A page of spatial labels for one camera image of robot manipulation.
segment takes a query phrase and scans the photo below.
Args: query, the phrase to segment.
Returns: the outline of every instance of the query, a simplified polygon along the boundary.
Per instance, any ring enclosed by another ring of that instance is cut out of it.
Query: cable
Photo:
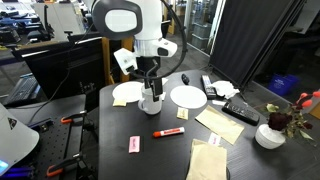
[[[165,73],[162,76],[158,76],[158,77],[146,77],[146,76],[142,76],[142,75],[139,75],[139,74],[135,73],[134,70],[130,71],[130,74],[133,75],[136,78],[141,78],[141,79],[145,79],[145,80],[157,80],[157,79],[161,79],[163,77],[169,76],[175,70],[178,69],[178,67],[183,62],[183,60],[184,60],[184,58],[186,56],[186,53],[188,51],[188,49],[187,49],[187,37],[186,37],[186,33],[184,32],[185,27],[182,26],[180,19],[178,18],[177,14],[173,11],[173,9],[170,8],[169,4],[166,3],[164,0],[160,0],[160,1],[166,6],[166,8],[169,10],[171,16],[173,17],[173,19],[175,20],[175,22],[179,26],[179,30],[181,32],[181,38],[182,38],[182,53],[181,53],[181,56],[180,56],[180,60],[179,60],[178,64],[171,69],[171,71]]]
[[[92,13],[92,9],[93,9],[93,6],[94,6],[94,4],[97,2],[97,0],[94,0],[93,2],[92,2],[92,4],[91,4],[91,9],[90,9],[90,13]]]

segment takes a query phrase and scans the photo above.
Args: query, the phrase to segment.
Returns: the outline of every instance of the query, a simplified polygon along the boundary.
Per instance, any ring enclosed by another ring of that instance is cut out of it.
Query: manila envelope
[[[226,168],[226,149],[197,139],[193,140],[186,180],[225,180]]]
[[[196,119],[232,145],[236,142],[244,129],[241,124],[230,120],[209,105],[196,117]]]

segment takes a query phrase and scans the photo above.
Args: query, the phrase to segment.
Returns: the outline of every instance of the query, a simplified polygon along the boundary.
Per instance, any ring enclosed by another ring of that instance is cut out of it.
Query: label
[[[179,133],[179,132],[180,132],[180,128],[176,128],[176,129],[164,130],[163,134],[169,135],[169,134],[175,134],[175,133]]]
[[[220,140],[221,140],[221,136],[215,133],[211,133],[208,143],[213,145],[220,145]]]
[[[131,136],[129,141],[129,153],[138,153],[140,151],[140,136]]]
[[[8,118],[10,129],[12,130],[17,125],[17,120]]]

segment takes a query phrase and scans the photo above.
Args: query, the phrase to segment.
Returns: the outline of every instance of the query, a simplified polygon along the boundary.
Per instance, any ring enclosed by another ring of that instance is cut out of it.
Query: white plate
[[[193,86],[175,87],[170,97],[174,103],[187,109],[200,108],[207,103],[207,96],[202,90]]]
[[[138,101],[142,98],[141,87],[143,83],[129,81],[119,84],[112,92],[114,99],[125,100],[127,103]]]

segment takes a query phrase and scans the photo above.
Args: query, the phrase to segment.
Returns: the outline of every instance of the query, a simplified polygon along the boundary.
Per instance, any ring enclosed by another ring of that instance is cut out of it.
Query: black curtain
[[[209,64],[244,88],[305,0],[227,0]]]

